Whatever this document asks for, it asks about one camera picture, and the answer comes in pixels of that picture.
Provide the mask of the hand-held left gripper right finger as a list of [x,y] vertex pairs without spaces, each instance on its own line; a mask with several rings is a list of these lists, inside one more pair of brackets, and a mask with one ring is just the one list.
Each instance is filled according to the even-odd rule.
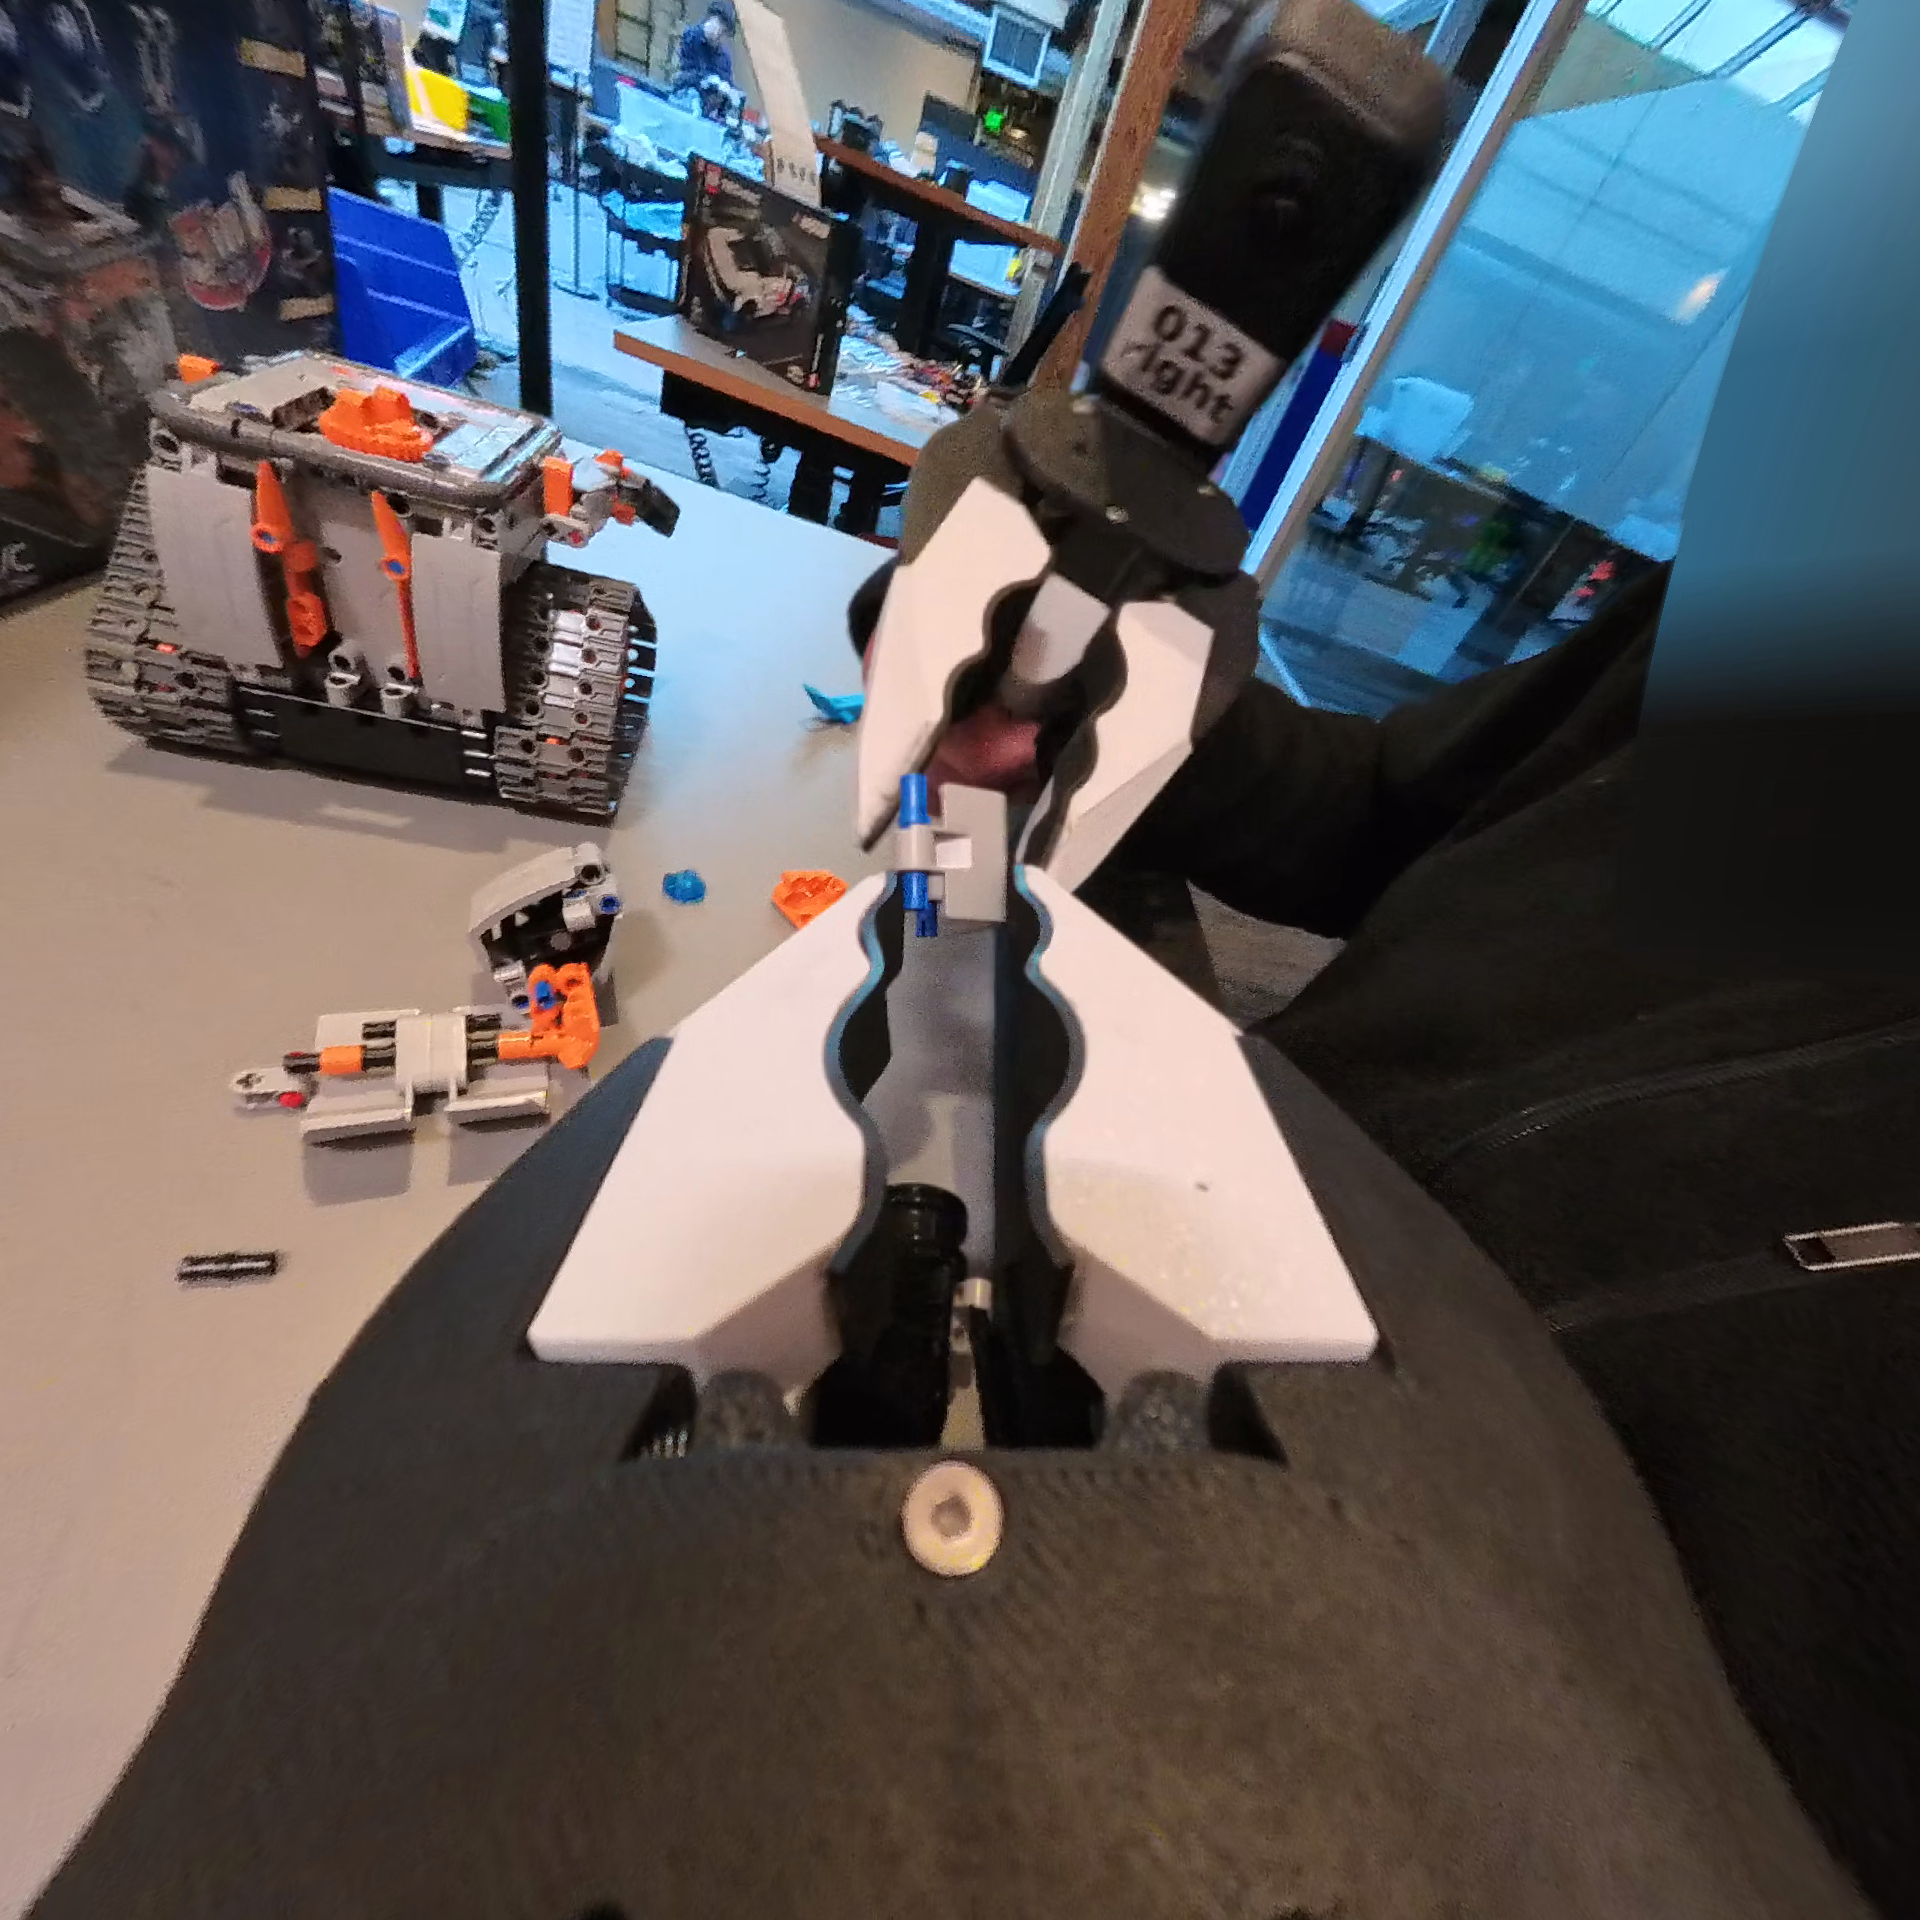
[[1141,1380],[1374,1360],[1378,1324],[1242,1033],[1055,877],[1016,879],[1039,921],[1026,977],[1066,1035],[1026,1190],[1069,1271],[1058,1342],[1103,1410]]

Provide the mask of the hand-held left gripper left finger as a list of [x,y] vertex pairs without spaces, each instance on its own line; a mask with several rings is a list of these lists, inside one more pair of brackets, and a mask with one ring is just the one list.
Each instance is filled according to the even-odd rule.
[[896,909],[896,877],[866,877],[677,1023],[525,1331],[545,1374],[655,1369],[710,1437],[811,1439],[843,1351],[830,1273],[885,1190],[845,1049],[885,1003]]

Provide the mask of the black toy wheel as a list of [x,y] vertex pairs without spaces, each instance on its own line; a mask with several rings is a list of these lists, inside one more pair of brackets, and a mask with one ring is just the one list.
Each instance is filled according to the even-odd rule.
[[967,1280],[967,1208],[947,1188],[891,1185],[867,1239],[832,1280],[840,1355],[820,1382],[827,1449],[932,1449],[953,1393],[953,1312]]

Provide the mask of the grey panel with blue pins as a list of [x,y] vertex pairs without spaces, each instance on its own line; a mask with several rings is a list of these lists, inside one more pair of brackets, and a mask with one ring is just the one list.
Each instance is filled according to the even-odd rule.
[[947,784],[931,804],[939,932],[904,918],[888,995],[893,1062],[873,1095],[893,1184],[945,1188],[974,1230],[992,1212],[997,973],[1007,907],[1007,800]]

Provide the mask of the blue plastic bin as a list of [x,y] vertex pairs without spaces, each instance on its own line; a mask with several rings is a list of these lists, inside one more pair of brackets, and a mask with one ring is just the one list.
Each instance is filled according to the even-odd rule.
[[330,189],[341,355],[435,388],[459,388],[478,362],[467,292],[446,231]]

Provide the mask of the person's right hand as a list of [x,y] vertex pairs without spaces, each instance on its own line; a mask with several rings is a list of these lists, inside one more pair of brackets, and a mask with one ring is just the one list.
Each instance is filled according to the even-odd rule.
[[939,799],[952,786],[991,789],[1014,804],[1031,804],[1050,777],[1053,730],[986,701],[957,719],[925,766],[927,791]]

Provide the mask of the wooden workbench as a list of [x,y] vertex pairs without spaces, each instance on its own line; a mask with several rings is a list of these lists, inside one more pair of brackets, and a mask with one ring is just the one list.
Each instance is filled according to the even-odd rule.
[[787,514],[873,539],[885,500],[908,483],[922,449],[947,423],[902,419],[857,391],[809,391],[698,333],[680,316],[617,329],[612,347],[659,371],[659,407],[687,432],[747,432],[800,466]]

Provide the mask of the grey shell assembly with pins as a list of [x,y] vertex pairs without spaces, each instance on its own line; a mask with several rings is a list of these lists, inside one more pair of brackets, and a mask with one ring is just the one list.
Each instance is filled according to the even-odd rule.
[[474,895],[470,947],[506,1001],[525,1011],[540,966],[580,964],[597,983],[609,977],[620,916],[620,889],[599,845],[547,849]]

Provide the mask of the small grey orange connector assembly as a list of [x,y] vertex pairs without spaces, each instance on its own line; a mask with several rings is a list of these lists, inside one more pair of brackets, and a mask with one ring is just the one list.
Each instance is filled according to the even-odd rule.
[[411,1137],[440,1115],[466,1128],[547,1122],[557,1060],[511,1008],[333,1013],[315,1043],[231,1077],[242,1113],[289,1113],[311,1145]]

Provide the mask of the black toy car box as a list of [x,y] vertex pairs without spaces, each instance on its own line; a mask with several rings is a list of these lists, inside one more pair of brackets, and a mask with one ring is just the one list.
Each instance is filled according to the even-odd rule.
[[830,397],[861,255],[851,219],[690,157],[679,316],[736,357]]

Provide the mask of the white leaning board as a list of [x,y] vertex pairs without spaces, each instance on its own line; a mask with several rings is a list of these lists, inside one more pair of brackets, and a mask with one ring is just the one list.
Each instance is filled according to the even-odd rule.
[[760,2],[736,2],[742,47],[756,74],[767,123],[765,170],[781,195],[824,208],[822,155],[805,100],[805,85],[786,24]]

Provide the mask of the black pole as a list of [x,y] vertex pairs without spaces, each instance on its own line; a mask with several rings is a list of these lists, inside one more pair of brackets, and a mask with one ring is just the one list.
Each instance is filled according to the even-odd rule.
[[511,193],[516,240],[516,368],[523,410],[553,410],[548,296],[548,162],[545,2],[508,2]]

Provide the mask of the blue robot kit box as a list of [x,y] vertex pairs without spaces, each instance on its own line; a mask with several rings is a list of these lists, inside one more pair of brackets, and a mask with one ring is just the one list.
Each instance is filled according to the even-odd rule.
[[178,357],[340,343],[311,4],[2,6],[2,597],[102,564]]

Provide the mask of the white metal frame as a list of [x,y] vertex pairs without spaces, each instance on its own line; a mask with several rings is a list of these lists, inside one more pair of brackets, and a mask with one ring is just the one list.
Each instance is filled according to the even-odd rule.
[[1381,281],[1378,298],[1363,316],[1358,342],[1344,355],[1340,374],[1310,422],[1283,481],[1261,520],[1247,562],[1261,591],[1273,588],[1287,559],[1307,532],[1314,509],[1339,477],[1342,449],[1358,434],[1374,383],[1427,296],[1496,157],[1549,77],[1583,16],[1586,2],[1528,2],[1521,10],[1429,197],[1406,224],[1406,240]]

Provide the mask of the wooden support post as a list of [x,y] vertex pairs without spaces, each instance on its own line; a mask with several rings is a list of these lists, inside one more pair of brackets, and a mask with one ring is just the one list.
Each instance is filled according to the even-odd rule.
[[1199,2],[1147,2],[1139,10],[1072,240],[1070,262],[1090,270],[1090,284],[1079,311],[1065,323],[1031,378],[1029,385],[1035,390],[1072,388],[1199,13]]

